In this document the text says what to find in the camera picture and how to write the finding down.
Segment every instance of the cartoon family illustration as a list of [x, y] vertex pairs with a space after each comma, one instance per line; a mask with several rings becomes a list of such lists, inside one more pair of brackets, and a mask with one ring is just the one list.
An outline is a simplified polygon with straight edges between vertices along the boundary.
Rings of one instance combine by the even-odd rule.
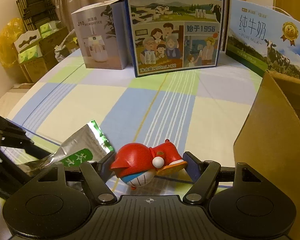
[[199, 58], [201, 58], [201, 65], [212, 64], [213, 52], [216, 49], [214, 46], [216, 40], [213, 37], [208, 37], [205, 41], [206, 46], [203, 46], [202, 44], [198, 45], [199, 55], [196, 59], [194, 59], [195, 55], [193, 54], [187, 56], [187, 60], [189, 61], [187, 67], [194, 67]]
[[165, 23], [163, 31], [155, 28], [142, 44], [144, 50], [140, 53], [142, 64], [155, 64], [156, 60], [181, 59], [178, 39], [173, 32], [173, 24]]

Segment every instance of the doraemon figurine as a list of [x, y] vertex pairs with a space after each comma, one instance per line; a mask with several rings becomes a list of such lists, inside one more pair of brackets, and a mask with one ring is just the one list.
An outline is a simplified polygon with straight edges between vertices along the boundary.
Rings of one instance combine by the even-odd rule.
[[168, 139], [152, 148], [129, 143], [116, 154], [110, 170], [132, 189], [148, 184], [155, 175], [168, 175], [185, 168], [175, 145]]

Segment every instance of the gold medal emblem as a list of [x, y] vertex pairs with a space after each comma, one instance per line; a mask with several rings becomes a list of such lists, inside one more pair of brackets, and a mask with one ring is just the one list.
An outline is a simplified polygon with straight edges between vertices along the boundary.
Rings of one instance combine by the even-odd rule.
[[281, 36], [281, 39], [283, 41], [289, 40], [290, 46], [295, 46], [294, 40], [298, 38], [299, 31], [296, 25], [292, 22], [285, 22], [282, 27], [283, 35]]

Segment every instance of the foil snack bag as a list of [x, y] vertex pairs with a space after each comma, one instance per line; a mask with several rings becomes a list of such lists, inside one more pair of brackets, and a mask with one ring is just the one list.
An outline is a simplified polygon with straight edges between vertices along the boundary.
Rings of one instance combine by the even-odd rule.
[[69, 167], [79, 166], [89, 160], [98, 162], [113, 150], [100, 127], [92, 120], [65, 140], [55, 153], [18, 166], [33, 177], [52, 163], [62, 162], [65, 167]]

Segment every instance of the green square pattern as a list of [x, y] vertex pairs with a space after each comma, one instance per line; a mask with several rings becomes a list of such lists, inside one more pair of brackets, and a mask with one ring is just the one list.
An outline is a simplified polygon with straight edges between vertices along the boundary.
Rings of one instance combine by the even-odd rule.
[[79, 84], [79, 82], [85, 78], [89, 73], [92, 71], [91, 68], [86, 68], [85, 64], [81, 65], [79, 68], [77, 68], [73, 74], [68, 76], [63, 83], [66, 84]]
[[82, 57], [74, 57], [71, 63], [68, 63], [67, 66], [60, 69], [60, 71], [55, 74], [52, 78], [49, 79], [48, 83], [63, 83], [66, 82], [66, 79], [78, 68], [84, 67], [84, 62]]
[[54, 153], [59, 149], [58, 145], [55, 145], [45, 139], [42, 139], [38, 136], [33, 136], [32, 140], [34, 141], [34, 144], [38, 147], [46, 150], [47, 152]]
[[249, 74], [250, 74], [251, 81], [254, 85], [254, 88], [255, 88], [256, 92], [258, 92], [261, 81], [262, 81], [262, 77], [260, 77], [258, 74], [254, 73], [250, 69], [248, 69], [248, 71], [249, 71]]
[[162, 91], [172, 91], [187, 95], [196, 95], [199, 83], [199, 72], [197, 70], [185, 70], [169, 73]]
[[132, 79], [128, 87], [158, 90], [162, 82], [164, 81], [165, 77], [169, 76], [170, 74], [171, 73], [163, 73], [163, 74], [156, 74], [151, 76], [134, 78]]

